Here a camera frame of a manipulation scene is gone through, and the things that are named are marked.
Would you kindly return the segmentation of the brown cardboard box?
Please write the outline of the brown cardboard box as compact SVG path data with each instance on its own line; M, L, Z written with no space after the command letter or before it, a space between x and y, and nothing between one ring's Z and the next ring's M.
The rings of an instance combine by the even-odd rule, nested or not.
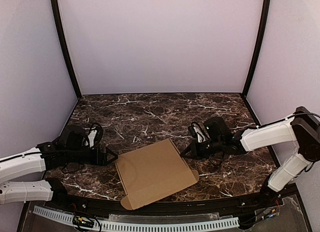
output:
M116 169L125 197L120 204L137 210L180 192L199 181L171 139L121 154Z

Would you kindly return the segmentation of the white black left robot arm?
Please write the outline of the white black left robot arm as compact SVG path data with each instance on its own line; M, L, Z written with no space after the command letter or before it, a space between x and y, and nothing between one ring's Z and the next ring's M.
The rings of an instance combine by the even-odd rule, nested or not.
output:
M99 123L88 131L78 125L66 126L55 140L0 160L0 203L52 201L65 197L67 190L57 178L23 182L14 180L25 175L79 165L107 166L118 155L100 144L104 134Z

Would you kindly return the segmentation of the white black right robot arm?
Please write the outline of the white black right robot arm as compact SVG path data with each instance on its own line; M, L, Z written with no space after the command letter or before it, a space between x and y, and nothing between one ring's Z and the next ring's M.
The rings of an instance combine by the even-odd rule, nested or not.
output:
M193 140L180 155L192 160L209 159L218 153L244 155L260 148L291 143L290 157L262 186L265 193L279 193L302 171L308 171L320 160L320 116L304 106L279 120L236 132L231 132L220 116L207 119L203 125L194 121L188 130Z

